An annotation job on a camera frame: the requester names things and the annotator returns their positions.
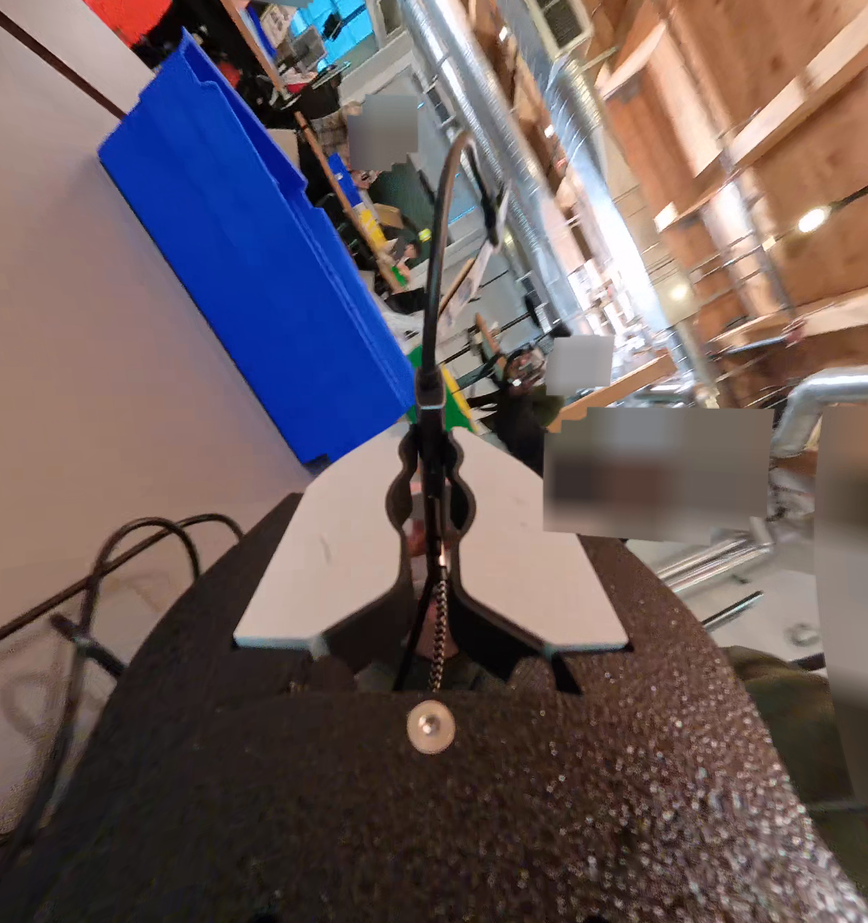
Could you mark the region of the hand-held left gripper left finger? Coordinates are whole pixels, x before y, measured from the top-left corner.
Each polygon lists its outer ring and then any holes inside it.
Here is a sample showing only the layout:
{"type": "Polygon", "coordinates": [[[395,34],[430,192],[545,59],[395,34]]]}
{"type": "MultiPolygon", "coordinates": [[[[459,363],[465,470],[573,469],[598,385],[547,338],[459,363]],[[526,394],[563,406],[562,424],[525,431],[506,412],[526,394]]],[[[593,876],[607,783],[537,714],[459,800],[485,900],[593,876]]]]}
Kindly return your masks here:
{"type": "Polygon", "coordinates": [[[416,616],[408,435],[395,424],[304,491],[234,629],[239,648],[331,656],[354,673],[399,651],[416,616]]]}

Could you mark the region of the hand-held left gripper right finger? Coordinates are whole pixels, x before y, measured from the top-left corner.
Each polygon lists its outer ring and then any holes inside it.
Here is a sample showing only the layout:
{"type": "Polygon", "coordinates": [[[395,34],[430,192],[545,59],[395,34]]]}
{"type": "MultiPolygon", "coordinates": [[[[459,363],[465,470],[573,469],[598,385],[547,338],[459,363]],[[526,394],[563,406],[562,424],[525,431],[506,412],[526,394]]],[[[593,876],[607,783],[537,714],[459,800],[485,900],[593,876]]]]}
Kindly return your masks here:
{"type": "Polygon", "coordinates": [[[543,480],[466,429],[450,433],[448,625],[507,681],[524,660],[627,651],[629,636],[579,537],[543,529],[543,480]]]}

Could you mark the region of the blue plastic bin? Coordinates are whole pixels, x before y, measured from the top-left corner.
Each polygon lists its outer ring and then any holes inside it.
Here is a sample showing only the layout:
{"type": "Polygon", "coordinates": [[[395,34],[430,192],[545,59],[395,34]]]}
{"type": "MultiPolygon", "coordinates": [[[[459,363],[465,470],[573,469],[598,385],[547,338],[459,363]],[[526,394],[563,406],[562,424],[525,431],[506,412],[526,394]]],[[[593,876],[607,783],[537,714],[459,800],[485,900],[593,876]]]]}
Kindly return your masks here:
{"type": "Polygon", "coordinates": [[[414,369],[331,220],[183,31],[99,159],[296,458],[399,421],[414,369]]]}

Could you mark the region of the silver pipe elbow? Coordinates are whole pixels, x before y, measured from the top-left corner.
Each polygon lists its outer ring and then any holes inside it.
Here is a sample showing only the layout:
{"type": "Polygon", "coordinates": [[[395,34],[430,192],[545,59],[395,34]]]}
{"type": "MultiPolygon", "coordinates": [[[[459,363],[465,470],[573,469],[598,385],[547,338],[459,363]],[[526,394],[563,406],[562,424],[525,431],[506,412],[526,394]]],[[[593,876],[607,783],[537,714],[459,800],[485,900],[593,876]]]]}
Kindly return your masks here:
{"type": "Polygon", "coordinates": [[[786,407],[774,428],[771,460],[802,454],[826,408],[868,402],[868,364],[829,368],[810,375],[786,397],[786,407]]]}

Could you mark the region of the person's body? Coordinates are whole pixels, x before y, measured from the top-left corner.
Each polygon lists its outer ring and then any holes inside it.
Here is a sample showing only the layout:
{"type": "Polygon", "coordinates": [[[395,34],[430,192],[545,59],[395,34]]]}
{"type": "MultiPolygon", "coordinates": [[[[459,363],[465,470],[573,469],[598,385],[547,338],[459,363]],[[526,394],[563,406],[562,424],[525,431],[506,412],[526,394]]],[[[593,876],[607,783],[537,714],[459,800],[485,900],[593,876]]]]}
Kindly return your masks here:
{"type": "Polygon", "coordinates": [[[825,676],[740,645],[728,646],[722,652],[772,732],[804,732],[833,722],[825,676]]]}

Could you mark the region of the ceiling air vent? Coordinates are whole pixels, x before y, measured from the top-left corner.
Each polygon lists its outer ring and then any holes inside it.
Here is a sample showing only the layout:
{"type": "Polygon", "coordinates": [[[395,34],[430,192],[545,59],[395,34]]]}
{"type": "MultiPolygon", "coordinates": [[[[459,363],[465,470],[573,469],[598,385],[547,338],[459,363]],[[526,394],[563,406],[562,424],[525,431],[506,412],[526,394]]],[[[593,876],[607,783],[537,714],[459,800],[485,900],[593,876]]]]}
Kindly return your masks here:
{"type": "Polygon", "coordinates": [[[594,37],[594,27],[581,1],[525,1],[543,42],[555,56],[579,49],[594,37]]]}

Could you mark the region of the silver ventilation duct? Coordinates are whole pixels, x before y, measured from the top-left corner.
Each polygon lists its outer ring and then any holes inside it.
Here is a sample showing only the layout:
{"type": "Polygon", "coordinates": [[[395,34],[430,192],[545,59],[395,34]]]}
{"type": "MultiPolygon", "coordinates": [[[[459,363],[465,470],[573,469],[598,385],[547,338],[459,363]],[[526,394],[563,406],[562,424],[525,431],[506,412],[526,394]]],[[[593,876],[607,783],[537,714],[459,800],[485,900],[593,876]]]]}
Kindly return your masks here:
{"type": "MultiPolygon", "coordinates": [[[[512,112],[497,73],[483,52],[460,2],[401,2],[406,28],[426,59],[431,76],[446,87],[462,124],[472,132],[497,182],[509,191],[514,239],[556,318],[582,314],[574,276],[585,262],[532,146],[512,112]]],[[[560,130],[566,177],[573,177],[576,217],[591,259],[668,351],[685,382],[707,386],[700,356],[689,349],[666,312],[639,248],[605,180],[595,144],[599,111],[571,57],[557,59],[546,88],[553,125],[560,130]]]]}

